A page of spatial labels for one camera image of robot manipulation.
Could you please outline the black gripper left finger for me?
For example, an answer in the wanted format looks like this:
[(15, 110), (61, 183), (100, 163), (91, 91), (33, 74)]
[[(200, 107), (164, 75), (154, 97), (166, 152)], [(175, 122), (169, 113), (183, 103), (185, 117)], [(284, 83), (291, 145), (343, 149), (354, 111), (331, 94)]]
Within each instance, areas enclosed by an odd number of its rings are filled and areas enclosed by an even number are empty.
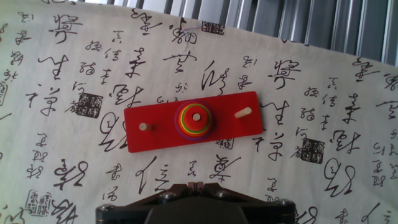
[(149, 212), (158, 205), (163, 205), (188, 196), (197, 191), (194, 182), (173, 184), (171, 188), (125, 206), (110, 203), (100, 205), (95, 210), (96, 224), (145, 223)]

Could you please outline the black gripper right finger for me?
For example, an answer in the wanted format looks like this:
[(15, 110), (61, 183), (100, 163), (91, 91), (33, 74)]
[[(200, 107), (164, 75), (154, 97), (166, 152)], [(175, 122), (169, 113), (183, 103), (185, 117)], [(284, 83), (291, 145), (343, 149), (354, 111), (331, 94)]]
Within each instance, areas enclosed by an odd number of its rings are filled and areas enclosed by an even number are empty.
[(279, 199), (265, 202), (230, 189), (217, 183), (196, 183), (196, 192), (201, 197), (215, 199), (216, 202), (228, 202), (237, 205), (243, 211), (243, 217), (248, 223), (285, 223), (294, 224), (296, 204), (289, 199)]

